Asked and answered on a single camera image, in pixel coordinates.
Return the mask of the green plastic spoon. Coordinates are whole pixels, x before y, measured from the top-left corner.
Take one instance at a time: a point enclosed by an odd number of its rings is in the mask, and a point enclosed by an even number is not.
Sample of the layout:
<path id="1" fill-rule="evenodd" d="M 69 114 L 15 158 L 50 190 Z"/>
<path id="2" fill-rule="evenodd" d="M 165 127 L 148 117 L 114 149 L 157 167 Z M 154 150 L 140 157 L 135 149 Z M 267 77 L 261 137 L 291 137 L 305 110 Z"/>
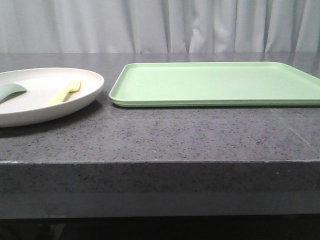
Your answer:
<path id="1" fill-rule="evenodd" d="M 17 94 L 25 93 L 27 89 L 20 84 L 6 83 L 0 86 L 0 103 L 14 98 Z"/>

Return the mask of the yellow plastic fork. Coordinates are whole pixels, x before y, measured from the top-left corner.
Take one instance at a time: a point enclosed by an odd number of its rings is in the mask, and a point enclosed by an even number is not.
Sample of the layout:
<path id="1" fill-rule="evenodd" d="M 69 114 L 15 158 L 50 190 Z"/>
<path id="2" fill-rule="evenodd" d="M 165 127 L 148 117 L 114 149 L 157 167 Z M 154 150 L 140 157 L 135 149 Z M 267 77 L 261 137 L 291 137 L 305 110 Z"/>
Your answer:
<path id="1" fill-rule="evenodd" d="M 81 88 L 81 80 L 70 81 L 58 94 L 49 102 L 48 106 L 63 103 L 69 94 L 77 92 Z"/>

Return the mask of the light green serving tray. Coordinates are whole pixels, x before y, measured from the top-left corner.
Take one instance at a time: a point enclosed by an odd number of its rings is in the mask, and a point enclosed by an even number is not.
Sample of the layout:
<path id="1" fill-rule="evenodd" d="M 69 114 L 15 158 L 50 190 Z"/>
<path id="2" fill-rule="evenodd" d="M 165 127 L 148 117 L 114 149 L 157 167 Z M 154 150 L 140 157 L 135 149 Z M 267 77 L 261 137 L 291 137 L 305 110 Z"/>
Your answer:
<path id="1" fill-rule="evenodd" d="M 288 64 L 127 64 L 109 92 L 122 107 L 318 106 L 320 80 Z"/>

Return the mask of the grey pleated curtain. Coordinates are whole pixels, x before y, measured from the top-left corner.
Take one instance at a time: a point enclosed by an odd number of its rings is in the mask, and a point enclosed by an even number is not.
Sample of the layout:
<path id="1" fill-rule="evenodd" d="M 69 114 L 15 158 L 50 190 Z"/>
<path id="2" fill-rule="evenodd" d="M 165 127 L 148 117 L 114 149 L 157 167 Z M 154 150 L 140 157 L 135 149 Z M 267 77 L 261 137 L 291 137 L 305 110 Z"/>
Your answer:
<path id="1" fill-rule="evenodd" d="M 3 0 L 9 53 L 317 52 L 317 0 Z"/>

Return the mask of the beige round plate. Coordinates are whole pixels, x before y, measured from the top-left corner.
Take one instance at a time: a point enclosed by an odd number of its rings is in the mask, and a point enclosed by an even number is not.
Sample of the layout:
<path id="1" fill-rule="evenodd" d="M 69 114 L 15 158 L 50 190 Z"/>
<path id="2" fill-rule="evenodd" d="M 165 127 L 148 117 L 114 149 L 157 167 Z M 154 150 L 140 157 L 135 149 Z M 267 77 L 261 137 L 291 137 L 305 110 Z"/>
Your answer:
<path id="1" fill-rule="evenodd" d="M 76 80 L 81 81 L 80 89 L 67 101 L 48 105 L 69 82 Z M 1 103 L 0 126 L 26 126 L 70 115 L 93 102 L 104 82 L 100 74 L 78 68 L 45 67 L 2 72 L 1 85 L 18 84 L 27 91 Z"/>

